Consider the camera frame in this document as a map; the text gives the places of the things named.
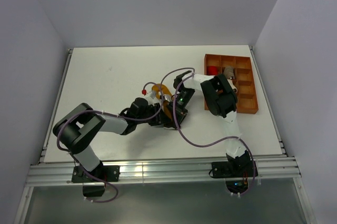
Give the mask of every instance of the gray wall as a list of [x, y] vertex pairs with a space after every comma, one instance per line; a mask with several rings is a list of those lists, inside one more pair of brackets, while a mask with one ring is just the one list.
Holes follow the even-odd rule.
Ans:
[[69, 47], [254, 44], [276, 0], [39, 0]]
[[37, 0], [0, 6], [0, 222], [12, 223], [42, 149], [66, 50]]
[[336, 223], [337, 0], [278, 0], [257, 63], [320, 223]]

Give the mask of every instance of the white tabletop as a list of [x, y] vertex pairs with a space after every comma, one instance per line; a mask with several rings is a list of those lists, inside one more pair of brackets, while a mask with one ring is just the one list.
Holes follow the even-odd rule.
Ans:
[[[82, 102], [95, 110], [114, 114], [129, 107], [141, 97], [143, 85], [181, 67], [194, 67], [203, 74], [205, 54], [246, 56], [249, 47], [241, 46], [161, 46], [75, 48], [67, 70], [54, 124]], [[259, 111], [255, 115], [238, 114], [243, 140], [253, 155], [280, 155], [281, 147], [263, 94], [262, 86], [252, 62]], [[164, 84], [174, 93], [173, 79]], [[187, 118], [182, 130], [193, 142], [207, 144], [223, 135], [222, 120], [204, 110], [202, 93], [195, 93], [186, 107]], [[196, 148], [186, 143], [175, 130], [138, 125], [127, 136], [98, 133], [91, 143], [101, 160], [144, 160], [166, 158], [222, 157], [224, 144], [209, 148]], [[71, 161], [71, 157], [56, 147], [56, 137], [49, 135], [45, 162]]]

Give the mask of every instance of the cable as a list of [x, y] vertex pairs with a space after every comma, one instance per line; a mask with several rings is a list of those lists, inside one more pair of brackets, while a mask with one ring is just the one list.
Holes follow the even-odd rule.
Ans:
[[212, 172], [212, 171], [213, 171], [213, 169], [210, 170], [209, 176], [210, 176], [211, 178], [214, 178], [213, 176], [211, 176], [211, 172]]
[[[179, 90], [179, 88], [181, 87], [181, 85], [182, 85], [186, 80], [188, 80], [189, 78], [192, 78], [193, 76], [194, 76], [194, 74], [192, 73], [191, 76], [189, 76], [189, 77], [183, 79], [183, 80], [178, 84], [177, 88], [175, 89], [174, 97], [177, 96], [178, 90]], [[193, 145], [194, 147], [198, 147], [198, 148], [206, 148], [206, 147], [213, 146], [213, 145], [215, 145], [215, 144], [218, 144], [218, 143], [220, 143], [220, 142], [222, 142], [222, 141], [225, 141], [225, 140], [228, 140], [228, 139], [237, 139], [237, 140], [239, 140], [239, 141], [244, 145], [244, 147], [247, 149], [247, 151], [249, 152], [249, 155], [250, 155], [250, 157], [251, 157], [251, 159], [252, 159], [252, 163], [253, 163], [253, 178], [252, 178], [252, 183], [251, 183], [251, 185], [248, 186], [247, 190], [246, 190], [245, 192], [243, 192], [241, 195], [244, 195], [244, 194], [246, 194], [248, 191], [250, 191], [251, 188], [252, 188], [252, 185], [254, 184], [254, 181], [255, 181], [255, 176], [256, 176], [255, 169], [256, 169], [256, 167], [255, 167], [255, 162], [254, 162], [253, 154], [252, 154], [251, 150], [249, 149], [249, 147], [247, 146], [247, 144], [246, 144], [240, 137], [238, 137], [238, 136], [227, 136], [227, 137], [221, 138], [221, 139], [219, 139], [219, 140], [217, 140], [217, 141], [215, 141], [215, 142], [212, 142], [212, 143], [206, 144], [206, 145], [199, 145], [199, 144], [195, 144], [195, 143], [191, 142], [190, 140], [187, 139], [187, 137], [186, 137], [186, 136], [183, 134], [183, 132], [181, 131], [181, 128], [180, 128], [179, 123], [178, 123], [178, 121], [177, 121], [177, 116], [176, 116], [176, 113], [175, 113], [175, 107], [176, 107], [176, 99], [173, 100], [173, 119], [174, 119], [175, 126], [177, 127], [177, 130], [178, 130], [179, 134], [181, 135], [181, 137], [182, 137], [185, 141], [187, 141], [189, 144]]]
[[[158, 109], [158, 111], [157, 111], [153, 116], [151, 116], [151, 117], [149, 117], [149, 118], [145, 118], [145, 119], [134, 119], [134, 118], [128, 118], [128, 117], [125, 117], [125, 116], [120, 116], [120, 115], [110, 114], [110, 113], [107, 113], [107, 112], [104, 112], [104, 111], [98, 111], [98, 110], [85, 110], [85, 111], [82, 111], [82, 112], [80, 112], [80, 113], [78, 113], [78, 114], [72, 116], [72, 117], [71, 117], [66, 123], [64, 123], [64, 125], [61, 127], [60, 131], [59, 131], [58, 134], [57, 134], [57, 139], [56, 139], [56, 145], [57, 145], [58, 149], [59, 149], [59, 150], [62, 150], [62, 151], [69, 152], [68, 149], [61, 147], [61, 145], [60, 145], [60, 136], [62, 135], [62, 133], [63, 133], [63, 131], [64, 131], [64, 129], [65, 129], [65, 127], [66, 127], [67, 125], [69, 125], [69, 124], [70, 124], [73, 120], [75, 120], [78, 116], [83, 115], [83, 114], [88, 114], [88, 113], [95, 113], [95, 114], [99, 114], [99, 115], [103, 114], [103, 115], [107, 115], [107, 116], [111, 116], [111, 117], [116, 117], [116, 118], [117, 118], [117, 117], [120, 117], [120, 118], [123, 118], [123, 119], [133, 120], [133, 121], [146, 121], [146, 120], [150, 120], [150, 119], [154, 118], [155, 116], [157, 116], [157, 115], [159, 114], [159, 112], [160, 112], [160, 110], [163, 108], [163, 104], [164, 104], [164, 94], [163, 94], [162, 89], [161, 89], [162, 84], [163, 84], [163, 81], [166, 79], [166, 77], [167, 77], [168, 75], [170, 75], [170, 74], [172, 74], [172, 73], [174, 73], [174, 72], [178, 72], [179, 70], [186, 70], [186, 69], [192, 70], [193, 72], [192, 72], [191, 76], [185, 78], [184, 80], [182, 80], [182, 81], [178, 84], [178, 86], [177, 86], [177, 88], [176, 88], [176, 90], [175, 90], [175, 94], [174, 94], [174, 97], [176, 97], [176, 96], [177, 96], [177, 93], [178, 93], [178, 90], [179, 90], [179, 88], [180, 88], [180, 86], [181, 86], [187, 79], [192, 78], [192, 77], [194, 76], [194, 72], [195, 72], [195, 69], [194, 69], [194, 68], [192, 68], [192, 67], [184, 67], [184, 68], [179, 68], [179, 69], [176, 69], [176, 70], [173, 70], [173, 71], [167, 73], [167, 74], [163, 77], [163, 79], [162, 79], [162, 81], [161, 81], [161, 83], [160, 83], [159, 86], [158, 86], [158, 84], [156, 84], [156, 83], [154, 83], [154, 82], [148, 82], [148, 83], [146, 83], [146, 84], [144, 85], [143, 89], [145, 89], [145, 88], [147, 87], [147, 85], [149, 85], [149, 84], [156, 85], [156, 86], [158, 87], [160, 93], [161, 93], [161, 106], [160, 106], [160, 108]], [[247, 146], [247, 144], [246, 144], [240, 137], [237, 137], [237, 136], [227, 136], [227, 137], [221, 138], [221, 139], [219, 139], [219, 140], [217, 140], [217, 141], [215, 141], [215, 142], [213, 142], [213, 143], [210, 143], [210, 144], [206, 144], [206, 145], [198, 145], [198, 144], [195, 144], [195, 143], [189, 141], [189, 140], [185, 137], [185, 135], [182, 133], [182, 131], [181, 131], [181, 129], [180, 129], [180, 126], [179, 126], [179, 124], [178, 124], [177, 118], [176, 118], [175, 107], [176, 107], [176, 100], [174, 99], [174, 100], [173, 100], [173, 118], [174, 118], [174, 123], [175, 123], [175, 125], [176, 125], [176, 127], [177, 127], [177, 130], [178, 130], [179, 134], [180, 134], [180, 135], [182, 136], [182, 138], [183, 138], [185, 141], [187, 141], [189, 144], [191, 144], [191, 145], [193, 145], [193, 146], [195, 146], [195, 147], [199, 147], [199, 148], [206, 148], [206, 147], [213, 146], [213, 145], [215, 145], [215, 144], [218, 144], [218, 143], [220, 143], [220, 142], [222, 142], [222, 141], [224, 141], [224, 140], [228, 140], [228, 139], [237, 139], [237, 140], [239, 140], [239, 141], [244, 145], [244, 147], [247, 149], [247, 151], [249, 152], [249, 155], [250, 155], [250, 157], [251, 157], [251, 159], [252, 159], [252, 162], [253, 162], [253, 179], [252, 179], [252, 184], [254, 183], [254, 181], [255, 181], [255, 176], [256, 176], [256, 172], [255, 172], [256, 167], [255, 167], [255, 162], [254, 162], [254, 159], [253, 159], [253, 155], [252, 155], [252, 152], [250, 151], [249, 147]], [[104, 183], [104, 184], [106, 184], [106, 185], [109, 185], [109, 186], [113, 187], [113, 188], [116, 190], [116, 195], [115, 195], [114, 197], [112, 197], [111, 199], [108, 199], [108, 200], [92, 200], [92, 199], [88, 199], [88, 200], [90, 200], [91, 202], [96, 202], [96, 203], [105, 203], [105, 202], [110, 202], [110, 201], [114, 200], [114, 199], [117, 197], [117, 195], [118, 195], [118, 189], [117, 189], [116, 186], [114, 186], [113, 184], [111, 184], [111, 183], [109, 183], [109, 182], [107, 182], [107, 181], [104, 181], [104, 180], [101, 180], [101, 179], [99, 179], [99, 178], [96, 178], [96, 177], [92, 176], [88, 171], [86, 171], [86, 170], [84, 169], [84, 167], [83, 167], [82, 165], [80, 165], [80, 167], [83, 169], [83, 172], [84, 172], [88, 177], [90, 177], [90, 178], [92, 178], [92, 179], [94, 179], [94, 180], [96, 180], [96, 181], [98, 181], [98, 182], [102, 182], [102, 183]], [[252, 187], [252, 186], [249, 186], [249, 187], [247, 188], [247, 190], [246, 190], [245, 192], [243, 192], [241, 195], [244, 195], [245, 193], [247, 193], [247, 192], [251, 189], [251, 187]]]
[[125, 111], [127, 111], [129, 109], [129, 107], [126, 107], [126, 108], [124, 108], [121, 112], [120, 112], [120, 114], [123, 114]]
[[[192, 70], [193, 73], [195, 72], [195, 69], [192, 68], [192, 67], [183, 67], [183, 68], [179, 68], [179, 69], [176, 69], [176, 70], [173, 70], [173, 71], [167, 73], [167, 74], [163, 77], [163, 79], [162, 79], [162, 81], [160, 82], [160, 85], [159, 85], [159, 86], [158, 86], [158, 84], [156, 84], [156, 83], [154, 83], [154, 82], [148, 82], [148, 83], [146, 83], [146, 84], [144, 85], [143, 89], [145, 89], [145, 88], [147, 87], [147, 85], [149, 85], [149, 84], [156, 85], [156, 86], [158, 87], [160, 93], [161, 93], [161, 105], [160, 105], [160, 108], [158, 109], [158, 111], [157, 111], [153, 116], [151, 116], [151, 117], [149, 117], [149, 118], [145, 118], [145, 119], [134, 119], [134, 118], [128, 118], [128, 117], [125, 117], [125, 116], [120, 116], [120, 115], [110, 114], [110, 113], [107, 113], [107, 112], [104, 112], [104, 111], [98, 111], [98, 110], [85, 110], [85, 111], [79, 112], [78, 114], [72, 116], [68, 121], [66, 121], [66, 122], [62, 125], [60, 131], [58, 132], [57, 138], [56, 138], [56, 145], [57, 145], [58, 149], [59, 149], [59, 150], [62, 150], [62, 151], [69, 152], [69, 154], [74, 158], [74, 160], [76, 160], [78, 163], [80, 163], [80, 162], [79, 162], [79, 161], [78, 161], [78, 160], [77, 160], [77, 159], [70, 153], [70, 151], [69, 151], [68, 149], [61, 147], [61, 145], [60, 145], [60, 136], [62, 135], [62, 133], [63, 133], [64, 129], [66, 128], [66, 126], [68, 126], [68, 125], [69, 125], [72, 121], [74, 121], [78, 116], [83, 115], [83, 114], [89, 114], [89, 113], [95, 113], [95, 114], [99, 114], [99, 115], [102, 115], [102, 114], [103, 114], [103, 115], [107, 115], [107, 116], [111, 116], [111, 117], [116, 117], [116, 118], [117, 118], [117, 117], [120, 117], [120, 118], [123, 118], [123, 119], [133, 120], [133, 121], [146, 121], [146, 120], [150, 120], [150, 119], [156, 117], [156, 116], [160, 113], [160, 110], [163, 108], [164, 101], [165, 101], [164, 94], [163, 94], [163, 91], [162, 91], [162, 84], [163, 84], [164, 80], [165, 80], [170, 74], [172, 74], [172, 73], [178, 72], [179, 70], [187, 70], [187, 69], [188, 69], [188, 70]], [[104, 180], [102, 180], [102, 179], [99, 179], [99, 178], [97, 178], [97, 177], [94, 177], [94, 176], [91, 175], [91, 174], [90, 174], [90, 173], [89, 173], [89, 172], [88, 172], [88, 171], [87, 171], [81, 164], [80, 164], [80, 167], [81, 167], [81, 169], [83, 170], [83, 172], [84, 172], [88, 177], [90, 177], [91, 179], [94, 179], [94, 180], [96, 180], [96, 181], [98, 181], [98, 182], [102, 182], [102, 183], [104, 183], [105, 185], [109, 185], [109, 186], [111, 186], [112, 188], [114, 188], [115, 191], [116, 191], [115, 196], [112, 197], [111, 199], [107, 199], [107, 200], [94, 200], [94, 199], [89, 199], [89, 198], [87, 198], [87, 200], [89, 200], [89, 201], [91, 201], [91, 202], [95, 202], [95, 203], [106, 203], [106, 202], [113, 201], [113, 200], [118, 196], [118, 188], [117, 188], [115, 185], [113, 185], [113, 184], [111, 184], [111, 183], [109, 183], [109, 182], [107, 182], [107, 181], [104, 181]]]

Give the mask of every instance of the orange tray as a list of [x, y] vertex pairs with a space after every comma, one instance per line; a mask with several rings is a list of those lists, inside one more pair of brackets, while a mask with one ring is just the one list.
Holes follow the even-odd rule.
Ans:
[[249, 57], [235, 57], [206, 54], [204, 59], [204, 70], [207, 74], [207, 67], [215, 66], [218, 74], [223, 73], [226, 66], [234, 68], [233, 84], [237, 88], [237, 112], [244, 114], [255, 114], [259, 110], [253, 77], [251, 59]]

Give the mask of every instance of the red object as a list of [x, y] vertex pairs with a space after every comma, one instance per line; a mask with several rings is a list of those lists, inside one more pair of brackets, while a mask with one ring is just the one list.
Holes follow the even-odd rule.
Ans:
[[207, 66], [207, 75], [217, 75], [216, 66]]

